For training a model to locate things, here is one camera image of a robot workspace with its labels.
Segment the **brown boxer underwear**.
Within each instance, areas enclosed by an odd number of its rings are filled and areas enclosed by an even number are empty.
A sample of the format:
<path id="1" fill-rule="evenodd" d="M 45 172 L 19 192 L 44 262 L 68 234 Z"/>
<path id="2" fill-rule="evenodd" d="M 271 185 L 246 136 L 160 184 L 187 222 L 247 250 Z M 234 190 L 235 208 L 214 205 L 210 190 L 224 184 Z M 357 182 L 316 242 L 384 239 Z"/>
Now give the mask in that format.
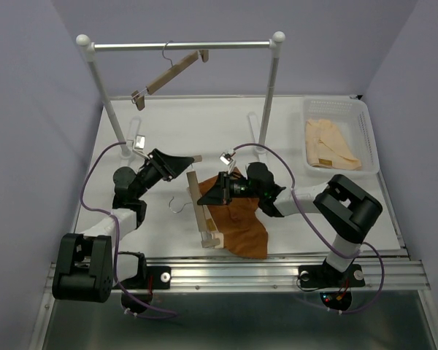
<path id="1" fill-rule="evenodd" d="M 204 246 L 225 249 L 247 259 L 267 258 L 269 234 L 256 216 L 258 198 L 233 198 L 225 206 L 200 206 L 196 203 L 216 179 L 217 176 L 199 183 L 195 173 L 188 176 L 188 190 L 199 231 L 211 235 Z"/>

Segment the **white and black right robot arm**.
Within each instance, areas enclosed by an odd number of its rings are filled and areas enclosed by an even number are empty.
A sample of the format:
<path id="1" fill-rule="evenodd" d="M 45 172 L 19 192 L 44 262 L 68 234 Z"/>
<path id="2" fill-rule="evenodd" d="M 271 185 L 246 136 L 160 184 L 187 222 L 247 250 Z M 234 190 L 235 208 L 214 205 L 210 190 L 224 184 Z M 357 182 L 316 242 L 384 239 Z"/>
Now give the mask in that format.
<path id="1" fill-rule="evenodd" d="M 268 217 L 289 217 L 318 212 L 335 230 L 330 252 L 321 267 L 321 276 L 329 284 L 347 277 L 347 270 L 359 253 L 368 232 L 383 212 L 381 203 L 351 179 L 336 174 L 327 182 L 308 187 L 303 193 L 274 182 L 265 163 L 253 162 L 246 175 L 221 171 L 211 188 L 197 203 L 200 206 L 225 206 L 234 198 L 252 198 Z"/>

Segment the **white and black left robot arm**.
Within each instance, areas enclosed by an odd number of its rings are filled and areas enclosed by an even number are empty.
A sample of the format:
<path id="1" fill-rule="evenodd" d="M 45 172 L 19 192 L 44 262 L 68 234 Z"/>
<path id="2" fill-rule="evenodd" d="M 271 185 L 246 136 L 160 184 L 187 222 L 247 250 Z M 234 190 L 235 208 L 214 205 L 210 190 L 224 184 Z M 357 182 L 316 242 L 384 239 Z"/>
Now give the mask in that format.
<path id="1" fill-rule="evenodd" d="M 105 302 L 113 287 L 165 287 L 161 272 L 147 266 L 139 252 L 118 250 L 121 239 L 138 229 L 145 220 L 147 204 L 142 196 L 159 181 L 181 175 L 198 157 L 150 152 L 135 171 L 117 169 L 112 180 L 114 197 L 104 219 L 81 233 L 67 233 L 61 239 L 52 293 L 59 300 Z"/>

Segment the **beige underwear in basket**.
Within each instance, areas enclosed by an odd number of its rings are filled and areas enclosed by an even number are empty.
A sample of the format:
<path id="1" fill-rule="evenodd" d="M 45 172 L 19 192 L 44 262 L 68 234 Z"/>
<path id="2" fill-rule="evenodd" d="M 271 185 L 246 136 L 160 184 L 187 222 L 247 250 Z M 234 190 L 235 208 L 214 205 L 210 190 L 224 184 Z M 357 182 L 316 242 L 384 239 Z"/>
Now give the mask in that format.
<path id="1" fill-rule="evenodd" d="M 307 162 L 316 168 L 361 170 L 361 161 L 352 153 L 340 129 L 327 119 L 309 119 L 305 125 Z"/>

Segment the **white plastic basket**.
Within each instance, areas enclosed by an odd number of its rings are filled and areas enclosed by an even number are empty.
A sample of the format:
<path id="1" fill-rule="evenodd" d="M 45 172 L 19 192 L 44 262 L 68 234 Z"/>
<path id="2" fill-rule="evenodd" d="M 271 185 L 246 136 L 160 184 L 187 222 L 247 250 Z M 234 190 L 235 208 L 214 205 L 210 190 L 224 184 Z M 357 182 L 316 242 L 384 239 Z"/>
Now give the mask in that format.
<path id="1" fill-rule="evenodd" d="M 305 149 L 305 125 L 309 119 L 327 119 L 339 129 L 352 153 L 361 161 L 361 170 L 346 171 L 332 168 L 316 168 L 307 162 Z M 368 108 L 358 99 L 305 96 L 301 105 L 302 154 L 304 167 L 315 174 L 344 174 L 346 176 L 370 176 L 380 170 L 377 146 Z"/>

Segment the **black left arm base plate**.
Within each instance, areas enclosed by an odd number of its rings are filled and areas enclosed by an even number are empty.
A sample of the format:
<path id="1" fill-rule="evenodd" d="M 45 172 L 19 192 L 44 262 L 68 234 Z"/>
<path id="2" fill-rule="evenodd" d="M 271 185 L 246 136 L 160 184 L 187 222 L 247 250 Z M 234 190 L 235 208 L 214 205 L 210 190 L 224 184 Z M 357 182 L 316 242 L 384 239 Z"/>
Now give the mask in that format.
<path id="1" fill-rule="evenodd" d="M 143 289 L 148 291 L 170 289 L 172 269 L 169 266 L 147 266 L 131 278 L 122 280 L 126 289 Z"/>

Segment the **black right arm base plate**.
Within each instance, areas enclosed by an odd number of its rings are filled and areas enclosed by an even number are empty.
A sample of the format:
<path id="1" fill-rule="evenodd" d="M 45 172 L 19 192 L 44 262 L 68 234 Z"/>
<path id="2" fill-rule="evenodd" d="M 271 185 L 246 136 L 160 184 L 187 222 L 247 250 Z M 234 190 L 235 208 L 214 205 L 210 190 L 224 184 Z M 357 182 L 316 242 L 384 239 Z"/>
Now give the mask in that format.
<path id="1" fill-rule="evenodd" d="M 339 272 L 330 265 L 299 266 L 300 286 L 304 289 L 326 289 L 339 287 L 364 287 L 364 273 L 358 264 L 352 264 L 345 272 Z"/>

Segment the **aluminium mounting rail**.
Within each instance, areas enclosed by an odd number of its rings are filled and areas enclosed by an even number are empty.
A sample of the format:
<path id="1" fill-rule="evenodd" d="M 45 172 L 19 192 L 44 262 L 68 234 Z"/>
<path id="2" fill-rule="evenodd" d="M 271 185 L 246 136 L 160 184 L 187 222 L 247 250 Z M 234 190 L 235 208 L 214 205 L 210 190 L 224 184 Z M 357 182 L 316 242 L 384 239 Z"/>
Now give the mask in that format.
<path id="1" fill-rule="evenodd" d="M 266 260 L 238 257 L 151 258 L 147 266 L 172 269 L 170 289 L 156 293 L 258 293 L 296 292 L 299 266 L 320 265 L 320 255 L 275 255 Z M 359 257 L 356 264 L 364 273 L 362 291 L 428 290 L 422 262 L 408 257 L 383 257 L 373 254 Z"/>

